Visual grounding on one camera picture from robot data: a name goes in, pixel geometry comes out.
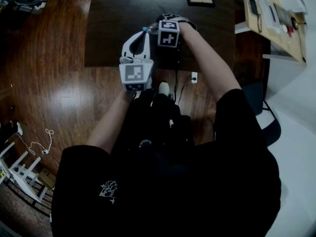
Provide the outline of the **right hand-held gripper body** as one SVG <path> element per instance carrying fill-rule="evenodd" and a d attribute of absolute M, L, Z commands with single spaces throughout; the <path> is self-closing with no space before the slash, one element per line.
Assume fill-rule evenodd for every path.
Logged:
<path fill-rule="evenodd" d="M 180 36 L 180 22 L 188 23 L 197 30 L 193 22 L 177 14 L 162 14 L 157 18 L 158 46 L 177 48 Z"/>

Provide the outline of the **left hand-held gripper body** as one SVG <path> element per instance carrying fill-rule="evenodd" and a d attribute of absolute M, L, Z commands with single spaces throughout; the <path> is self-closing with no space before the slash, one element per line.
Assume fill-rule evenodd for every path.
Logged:
<path fill-rule="evenodd" d="M 126 92 L 145 91 L 152 88 L 153 60 L 121 57 L 119 61 L 121 83 Z"/>

